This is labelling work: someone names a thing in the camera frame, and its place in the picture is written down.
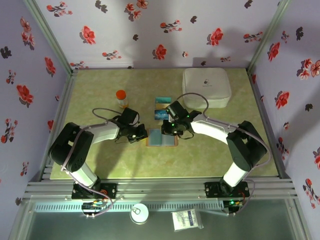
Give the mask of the blue credit card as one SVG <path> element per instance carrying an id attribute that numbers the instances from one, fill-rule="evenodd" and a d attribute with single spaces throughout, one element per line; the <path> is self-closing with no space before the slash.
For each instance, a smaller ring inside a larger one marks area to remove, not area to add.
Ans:
<path id="1" fill-rule="evenodd" d="M 156 109 L 154 111 L 154 119 L 155 120 L 168 120 L 169 119 L 169 115 L 167 113 L 166 110 L 164 109 Z"/>

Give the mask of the brown leather card holder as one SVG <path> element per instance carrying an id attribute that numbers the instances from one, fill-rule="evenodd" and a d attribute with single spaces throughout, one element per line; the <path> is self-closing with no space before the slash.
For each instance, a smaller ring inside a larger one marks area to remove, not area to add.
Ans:
<path id="1" fill-rule="evenodd" d="M 176 147 L 178 138 L 173 135 L 162 134 L 159 128 L 148 130 L 147 147 Z"/>

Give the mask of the orange pill bottle red cap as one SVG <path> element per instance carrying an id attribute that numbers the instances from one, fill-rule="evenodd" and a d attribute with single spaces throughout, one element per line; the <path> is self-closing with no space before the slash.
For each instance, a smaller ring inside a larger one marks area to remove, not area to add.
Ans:
<path id="1" fill-rule="evenodd" d="M 121 108 L 127 108 L 129 106 L 127 94 L 124 90 L 118 90 L 115 95 Z"/>

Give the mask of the white zip pouch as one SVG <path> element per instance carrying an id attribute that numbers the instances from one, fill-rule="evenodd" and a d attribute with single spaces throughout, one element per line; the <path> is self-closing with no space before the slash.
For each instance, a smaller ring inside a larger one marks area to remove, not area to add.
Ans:
<path id="1" fill-rule="evenodd" d="M 223 68 L 187 68 L 182 75 L 182 93 L 190 109 L 224 108 L 232 96 L 227 72 Z"/>

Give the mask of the white tin can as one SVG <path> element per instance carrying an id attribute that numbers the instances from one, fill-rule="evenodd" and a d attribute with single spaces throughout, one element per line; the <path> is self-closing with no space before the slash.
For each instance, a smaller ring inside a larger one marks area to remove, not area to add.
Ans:
<path id="1" fill-rule="evenodd" d="M 143 225 L 148 220 L 149 209 L 145 204 L 137 203 L 131 208 L 129 216 L 133 223 Z"/>

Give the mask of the small circuit board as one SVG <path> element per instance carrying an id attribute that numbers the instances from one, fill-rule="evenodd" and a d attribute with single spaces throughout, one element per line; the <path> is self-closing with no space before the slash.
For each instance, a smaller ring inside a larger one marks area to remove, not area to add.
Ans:
<path id="1" fill-rule="evenodd" d="M 226 214 L 228 216 L 235 216 L 238 211 L 240 211 L 243 208 L 243 201 L 239 200 L 228 200 L 223 201 L 223 207 L 224 211 L 226 211 Z"/>
<path id="2" fill-rule="evenodd" d="M 102 212 L 106 208 L 107 202 L 103 200 L 95 200 L 93 202 L 84 202 L 81 210 L 86 218 L 94 218 L 96 214 Z"/>

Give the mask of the white plastic packet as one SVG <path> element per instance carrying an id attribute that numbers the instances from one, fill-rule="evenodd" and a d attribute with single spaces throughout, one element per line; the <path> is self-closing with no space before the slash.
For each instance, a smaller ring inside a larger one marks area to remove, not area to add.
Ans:
<path id="1" fill-rule="evenodd" d="M 171 214 L 175 232 L 187 229 L 204 228 L 200 213 L 194 208 L 172 212 Z"/>

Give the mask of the aluminium front frame rail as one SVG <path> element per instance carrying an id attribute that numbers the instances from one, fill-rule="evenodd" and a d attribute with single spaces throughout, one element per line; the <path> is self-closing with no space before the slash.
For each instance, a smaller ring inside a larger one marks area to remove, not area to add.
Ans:
<path id="1" fill-rule="evenodd" d="M 203 178 L 131 178 L 103 179 L 102 183 L 116 183 L 115 199 L 129 201 L 196 201 L 206 198 L 205 183 L 218 182 L 217 177 Z M 291 179 L 253 177 L 246 180 L 252 200 L 297 199 Z M 73 180 L 43 180 L 29 182 L 23 200 L 44 199 L 68 201 L 71 199 Z"/>

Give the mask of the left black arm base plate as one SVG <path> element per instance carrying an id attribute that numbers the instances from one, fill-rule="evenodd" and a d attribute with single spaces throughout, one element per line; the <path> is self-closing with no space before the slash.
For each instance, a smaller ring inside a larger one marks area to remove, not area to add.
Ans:
<path id="1" fill-rule="evenodd" d="M 116 198 L 116 194 L 118 191 L 117 188 L 118 188 L 118 185 L 116 183 L 97 183 L 93 187 L 93 190 L 97 192 L 101 192 L 114 200 Z M 102 199 L 104 197 L 100 194 L 97 194 L 95 192 L 92 192 L 83 188 L 79 184 L 74 183 L 72 193 L 71 193 L 71 198 L 73 200 L 84 200 L 84 199 Z"/>

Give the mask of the aluminium side rail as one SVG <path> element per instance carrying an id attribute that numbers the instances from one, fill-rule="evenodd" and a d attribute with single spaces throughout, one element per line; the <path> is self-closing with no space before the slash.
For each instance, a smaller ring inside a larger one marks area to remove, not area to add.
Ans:
<path id="1" fill-rule="evenodd" d="M 280 152 L 279 152 L 278 148 L 276 147 L 277 140 L 275 138 L 275 134 L 273 132 L 272 125 L 269 120 L 266 108 L 265 108 L 265 104 L 260 99 L 262 95 L 260 93 L 259 87 L 257 86 L 257 83 L 253 83 L 252 74 L 249 71 L 247 71 L 247 75 L 248 75 L 248 79 L 251 84 L 251 88 L 252 88 L 252 91 L 253 91 L 253 94 L 255 97 L 255 101 L 256 101 L 256 104 L 257 104 L 257 107 L 259 110 L 259 114 L 260 114 L 260 117 L 262 120 L 262 124 L 263 124 L 264 130 L 265 130 L 267 143 L 268 143 L 269 148 L 272 153 L 272 162 L 277 170 L 276 176 L 279 177 L 280 179 L 290 179 L 289 175 L 286 173 L 285 165 L 284 165 L 284 162 L 281 158 Z"/>
<path id="2" fill-rule="evenodd" d="M 54 141 L 65 125 L 65 119 L 78 72 L 78 70 L 74 70 L 66 79 L 55 114 L 53 128 L 49 134 L 43 158 L 40 162 L 37 173 L 31 178 L 30 182 L 41 182 L 42 180 L 50 180 L 51 172 L 55 162 L 48 156 L 49 149 L 53 145 Z"/>

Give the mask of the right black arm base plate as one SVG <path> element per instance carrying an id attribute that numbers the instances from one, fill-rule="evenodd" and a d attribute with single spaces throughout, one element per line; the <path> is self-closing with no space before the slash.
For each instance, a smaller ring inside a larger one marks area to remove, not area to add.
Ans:
<path id="1" fill-rule="evenodd" d="M 204 191 L 207 198 L 247 198 L 250 196 L 248 184 L 244 181 L 235 187 L 221 182 L 205 182 Z"/>

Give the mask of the aluminium corner post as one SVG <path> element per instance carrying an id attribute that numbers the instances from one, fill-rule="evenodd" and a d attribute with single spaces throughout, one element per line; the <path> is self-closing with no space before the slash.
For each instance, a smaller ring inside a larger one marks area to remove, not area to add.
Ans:
<path id="1" fill-rule="evenodd" d="M 261 42 L 259 43 L 249 66 L 246 68 L 246 72 L 248 74 L 251 74 L 255 68 L 256 63 L 259 60 L 259 57 L 262 54 L 262 51 L 264 47 L 267 45 L 268 40 L 274 35 L 274 32 L 276 31 L 278 25 L 280 24 L 280 21 L 286 12 L 287 8 L 291 4 L 293 0 L 279 0 L 279 3 L 277 5 L 276 11 L 272 17 L 271 22 L 269 23 L 265 33 L 263 34 L 263 37 L 261 39 Z"/>
<path id="2" fill-rule="evenodd" d="M 37 22 L 40 30 L 42 31 L 44 37 L 46 38 L 48 44 L 53 50 L 54 54 L 58 58 L 60 64 L 63 66 L 65 72 L 69 75 L 73 75 L 73 70 L 68 63 L 68 60 L 60 47 L 55 35 L 53 34 L 47 20 L 45 19 L 42 11 L 40 10 L 36 0 L 23 0 L 24 4 L 28 8 L 29 12 Z"/>

